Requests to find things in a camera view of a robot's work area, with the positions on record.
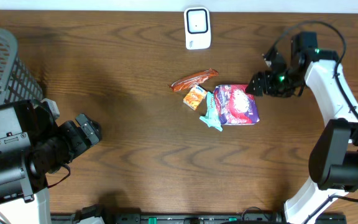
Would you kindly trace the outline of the orange Kleenex tissue pack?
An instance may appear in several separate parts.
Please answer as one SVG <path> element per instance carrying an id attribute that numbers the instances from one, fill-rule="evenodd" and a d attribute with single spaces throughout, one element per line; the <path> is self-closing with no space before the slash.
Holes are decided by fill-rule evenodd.
<path id="1" fill-rule="evenodd" d="M 196 110 L 205 99 L 207 91 L 199 85 L 193 86 L 183 99 L 184 104 Z"/>

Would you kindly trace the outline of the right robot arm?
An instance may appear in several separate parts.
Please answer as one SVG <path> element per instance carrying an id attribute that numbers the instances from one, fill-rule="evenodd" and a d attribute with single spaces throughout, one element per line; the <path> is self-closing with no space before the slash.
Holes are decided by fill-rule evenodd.
<path id="1" fill-rule="evenodd" d="M 246 93 L 286 98 L 308 87 L 324 120 L 308 161 L 308 180 L 283 209 L 286 223 L 315 223 L 333 202 L 349 200 L 348 193 L 358 190 L 358 102 L 343 74 L 342 57 L 319 48 L 314 32 L 291 38 L 290 65 L 276 47 L 263 58 L 269 69 L 252 77 Z"/>

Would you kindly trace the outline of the pink purple snack bag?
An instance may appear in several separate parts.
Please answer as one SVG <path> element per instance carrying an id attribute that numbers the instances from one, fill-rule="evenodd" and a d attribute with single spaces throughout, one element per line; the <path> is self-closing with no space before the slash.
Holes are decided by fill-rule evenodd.
<path id="1" fill-rule="evenodd" d="M 249 125 L 260 121 L 254 96 L 246 93 L 248 85 L 218 85 L 214 99 L 222 125 Z"/>

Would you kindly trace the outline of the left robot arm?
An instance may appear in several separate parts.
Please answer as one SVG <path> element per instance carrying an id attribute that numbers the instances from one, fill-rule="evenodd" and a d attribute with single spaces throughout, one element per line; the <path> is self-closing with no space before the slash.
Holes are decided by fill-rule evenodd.
<path id="1" fill-rule="evenodd" d="M 54 223 L 46 175 L 102 140 L 87 115 L 61 125 L 59 116 L 50 99 L 0 105 L 0 223 Z"/>

